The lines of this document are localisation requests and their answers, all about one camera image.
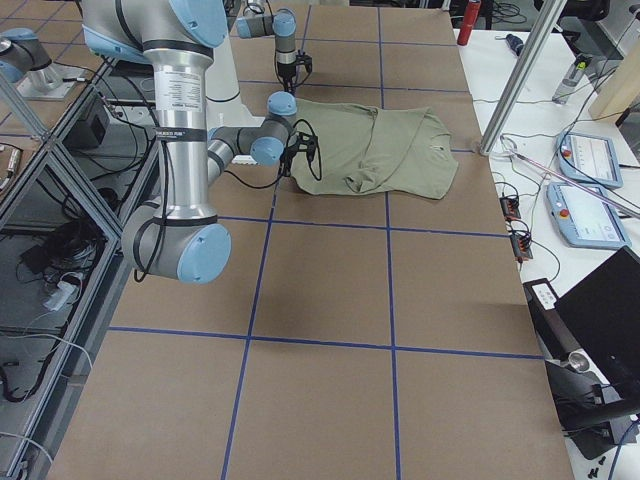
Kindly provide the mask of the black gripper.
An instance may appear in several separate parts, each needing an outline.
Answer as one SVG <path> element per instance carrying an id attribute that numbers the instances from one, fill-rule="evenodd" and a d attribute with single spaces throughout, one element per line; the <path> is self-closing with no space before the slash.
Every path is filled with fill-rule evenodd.
<path id="1" fill-rule="evenodd" d="M 296 134 L 287 140 L 287 145 L 280 157 L 279 175 L 281 178 L 288 178 L 291 176 L 291 166 L 295 156 L 299 150 L 299 135 Z"/>
<path id="2" fill-rule="evenodd" d="M 296 65 L 294 63 L 278 63 L 277 77 L 282 86 L 294 86 L 296 80 Z"/>

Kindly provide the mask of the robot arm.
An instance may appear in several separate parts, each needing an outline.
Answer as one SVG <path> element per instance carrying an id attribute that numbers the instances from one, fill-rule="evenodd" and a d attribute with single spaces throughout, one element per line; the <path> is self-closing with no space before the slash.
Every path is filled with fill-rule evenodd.
<path id="1" fill-rule="evenodd" d="M 122 251 L 135 280 L 214 280 L 228 262 L 231 236 L 209 187 L 238 156 L 259 165 L 281 160 L 296 136 L 295 97 L 272 94 L 258 126 L 209 126 L 208 70 L 229 35 L 221 1 L 86 1 L 82 26 L 92 52 L 154 70 L 161 190 L 123 229 Z"/>
<path id="2" fill-rule="evenodd" d="M 235 26 L 242 39 L 274 38 L 276 77 L 286 92 L 294 93 L 298 54 L 295 14 L 287 8 L 274 11 L 268 1 L 247 1 L 242 14 L 236 18 Z"/>

